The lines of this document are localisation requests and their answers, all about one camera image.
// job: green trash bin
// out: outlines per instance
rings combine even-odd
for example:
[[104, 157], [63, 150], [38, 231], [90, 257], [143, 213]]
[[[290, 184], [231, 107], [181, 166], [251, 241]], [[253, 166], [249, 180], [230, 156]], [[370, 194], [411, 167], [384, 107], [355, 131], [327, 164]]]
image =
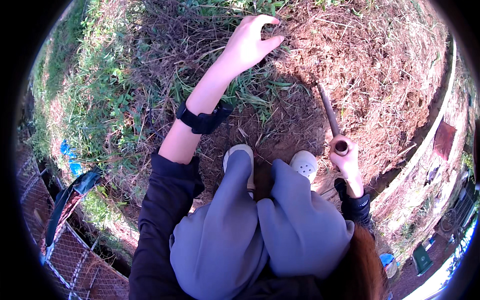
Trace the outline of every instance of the green trash bin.
[[417, 268], [417, 276], [422, 276], [433, 265], [432, 260], [428, 256], [425, 248], [419, 245], [412, 254], [413, 262]]

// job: white shoe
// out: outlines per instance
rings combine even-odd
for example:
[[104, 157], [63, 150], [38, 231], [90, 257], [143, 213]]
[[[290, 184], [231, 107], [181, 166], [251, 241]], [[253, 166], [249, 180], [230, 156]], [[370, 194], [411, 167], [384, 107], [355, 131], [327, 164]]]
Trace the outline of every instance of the white shoe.
[[312, 183], [315, 180], [315, 176], [317, 176], [317, 160], [315, 159], [315, 156], [308, 151], [301, 150], [295, 153], [292, 157], [292, 161], [290, 161], [290, 166], [295, 171], [308, 178], [310, 183]]
[[253, 192], [255, 190], [255, 184], [253, 183], [253, 150], [252, 148], [250, 148], [250, 146], [248, 146], [247, 144], [238, 144], [228, 149], [227, 153], [225, 153], [225, 155], [223, 156], [223, 172], [227, 170], [228, 158], [230, 157], [230, 155], [233, 154], [233, 152], [237, 150], [244, 150], [250, 156], [250, 162], [252, 164], [252, 173], [250, 174], [250, 177], [248, 177], [247, 190]]

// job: gray pants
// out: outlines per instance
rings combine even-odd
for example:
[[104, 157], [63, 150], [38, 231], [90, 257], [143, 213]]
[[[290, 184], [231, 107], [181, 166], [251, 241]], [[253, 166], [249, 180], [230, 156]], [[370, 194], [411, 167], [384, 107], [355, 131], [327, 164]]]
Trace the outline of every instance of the gray pants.
[[310, 191], [309, 180], [276, 159], [272, 198], [247, 192], [250, 157], [235, 151], [212, 202], [175, 227], [170, 262], [181, 288], [203, 300], [231, 299], [270, 257], [277, 276], [327, 277], [348, 250], [354, 224]]

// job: jacket sleeve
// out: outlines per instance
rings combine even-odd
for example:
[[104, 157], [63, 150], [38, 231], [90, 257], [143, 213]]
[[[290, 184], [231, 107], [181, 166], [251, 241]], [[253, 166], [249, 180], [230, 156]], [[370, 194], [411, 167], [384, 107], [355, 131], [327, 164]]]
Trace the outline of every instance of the jacket sleeve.
[[362, 227], [371, 230], [372, 223], [370, 222], [370, 195], [364, 194], [361, 198], [352, 199], [347, 194], [347, 183], [343, 178], [335, 179], [335, 189], [342, 201], [342, 214], [345, 220], [350, 220], [359, 223]]
[[169, 237], [204, 185], [198, 157], [188, 165], [152, 153], [152, 174], [138, 218], [140, 239], [129, 276], [130, 299], [190, 299], [170, 264]]

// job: black jacket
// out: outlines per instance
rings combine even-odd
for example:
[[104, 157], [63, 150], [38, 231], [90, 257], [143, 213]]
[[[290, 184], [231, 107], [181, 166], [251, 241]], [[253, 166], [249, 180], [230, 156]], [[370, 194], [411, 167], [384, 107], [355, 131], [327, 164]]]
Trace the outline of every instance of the black jacket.
[[[204, 190], [198, 164], [198, 157], [188, 165], [182, 165], [161, 157], [158, 149], [152, 153], [150, 185], [138, 218], [140, 239], [129, 277], [132, 300], [192, 299], [177, 282], [170, 265], [168, 241], [175, 226], [188, 214], [193, 199]], [[350, 199], [346, 195], [346, 186], [340, 181], [336, 181], [336, 188], [343, 201], [342, 210], [348, 211], [345, 219], [366, 222], [369, 196]], [[315, 276], [277, 278], [267, 265], [254, 285], [236, 299], [322, 299], [319, 285]]]

